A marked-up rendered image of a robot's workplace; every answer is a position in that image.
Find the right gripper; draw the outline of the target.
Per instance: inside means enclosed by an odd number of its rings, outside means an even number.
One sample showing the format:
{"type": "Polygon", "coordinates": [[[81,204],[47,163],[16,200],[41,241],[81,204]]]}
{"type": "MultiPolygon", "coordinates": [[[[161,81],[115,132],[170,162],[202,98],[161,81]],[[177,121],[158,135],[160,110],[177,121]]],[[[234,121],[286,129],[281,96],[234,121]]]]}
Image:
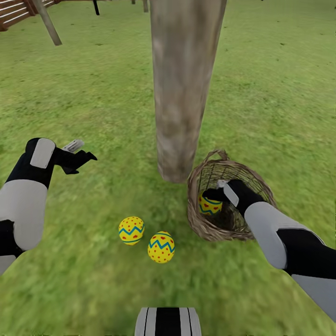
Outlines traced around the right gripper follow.
{"type": "Polygon", "coordinates": [[[219,190],[220,188],[219,189],[208,188],[203,191],[202,196],[207,197],[208,199],[211,199],[211,200],[224,201],[224,202],[229,203],[228,200],[224,200],[221,198],[219,194],[219,190]]]}

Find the easter egg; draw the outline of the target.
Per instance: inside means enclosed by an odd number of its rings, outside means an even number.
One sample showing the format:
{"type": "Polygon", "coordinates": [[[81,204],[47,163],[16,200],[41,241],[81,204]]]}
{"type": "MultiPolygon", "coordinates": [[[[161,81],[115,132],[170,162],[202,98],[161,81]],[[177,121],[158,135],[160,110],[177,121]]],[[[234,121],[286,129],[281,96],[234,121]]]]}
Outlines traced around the easter egg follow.
{"type": "Polygon", "coordinates": [[[175,244],[166,231],[155,234],[148,245],[149,257],[157,263],[167,263],[175,253],[175,244]]]}
{"type": "Polygon", "coordinates": [[[144,232],[144,223],[139,217],[128,217],[118,227],[122,241],[127,245],[137,244],[144,232]]]}
{"type": "Polygon", "coordinates": [[[211,200],[203,197],[202,194],[203,191],[198,196],[200,212],[206,217],[218,215],[223,209],[224,201],[211,200]]]}

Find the robot trunk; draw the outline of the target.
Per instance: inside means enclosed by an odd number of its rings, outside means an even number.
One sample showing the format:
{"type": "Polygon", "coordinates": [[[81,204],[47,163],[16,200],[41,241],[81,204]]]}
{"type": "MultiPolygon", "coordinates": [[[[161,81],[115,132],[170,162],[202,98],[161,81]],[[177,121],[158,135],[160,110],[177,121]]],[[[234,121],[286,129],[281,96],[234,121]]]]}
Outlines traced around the robot trunk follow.
{"type": "Polygon", "coordinates": [[[202,336],[195,308],[141,308],[134,336],[202,336]]]}

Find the wicker basket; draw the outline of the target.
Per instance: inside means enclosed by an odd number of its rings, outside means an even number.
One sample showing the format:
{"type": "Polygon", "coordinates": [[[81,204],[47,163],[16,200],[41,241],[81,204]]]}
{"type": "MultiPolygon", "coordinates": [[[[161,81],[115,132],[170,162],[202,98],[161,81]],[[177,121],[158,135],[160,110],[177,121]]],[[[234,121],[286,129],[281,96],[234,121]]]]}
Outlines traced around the wicker basket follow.
{"type": "MultiPolygon", "coordinates": [[[[268,200],[269,204],[277,208],[275,201],[273,200],[273,193],[270,189],[270,186],[265,182],[261,175],[259,175],[255,170],[249,168],[246,165],[242,165],[237,163],[234,160],[230,160],[228,157],[228,153],[223,152],[219,148],[216,148],[213,152],[209,152],[206,159],[203,160],[203,163],[200,163],[197,167],[194,168],[194,171],[190,173],[189,178],[187,179],[187,200],[188,200],[188,223],[192,230],[197,233],[198,236],[210,241],[210,242],[222,242],[226,240],[247,240],[247,239],[255,239],[253,232],[251,231],[249,225],[244,223],[244,218],[241,216],[242,222],[237,228],[235,223],[235,218],[232,212],[232,207],[229,203],[225,202],[223,207],[226,208],[228,212],[228,219],[229,219],[229,227],[227,229],[222,228],[221,225],[216,225],[219,221],[222,222],[221,219],[217,218],[212,221],[210,217],[205,217],[199,210],[199,201],[198,196],[200,195],[201,191],[199,190],[198,183],[201,183],[201,178],[203,176],[203,167],[207,164],[210,165],[213,163],[212,170],[217,166],[223,165],[223,168],[230,169],[230,166],[235,166],[240,171],[246,171],[250,176],[253,176],[256,180],[256,183],[261,186],[262,188],[260,191],[266,192],[266,199],[268,200]],[[208,160],[214,154],[219,154],[221,159],[219,160],[208,160]],[[197,176],[201,174],[200,181],[197,181],[197,176]],[[244,230],[246,229],[246,230],[244,230]]],[[[227,179],[230,180],[234,175],[233,171],[229,171],[227,174],[227,179]]]]}

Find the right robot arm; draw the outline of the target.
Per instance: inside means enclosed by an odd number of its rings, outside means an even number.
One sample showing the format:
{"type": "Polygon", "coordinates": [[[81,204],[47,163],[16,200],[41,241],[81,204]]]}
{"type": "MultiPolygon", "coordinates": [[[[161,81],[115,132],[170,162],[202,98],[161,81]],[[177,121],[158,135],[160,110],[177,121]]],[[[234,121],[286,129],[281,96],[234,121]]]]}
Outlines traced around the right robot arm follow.
{"type": "Polygon", "coordinates": [[[286,271],[336,324],[336,250],[308,227],[285,215],[243,179],[218,178],[203,197],[231,203],[244,218],[267,261],[286,271]]]}

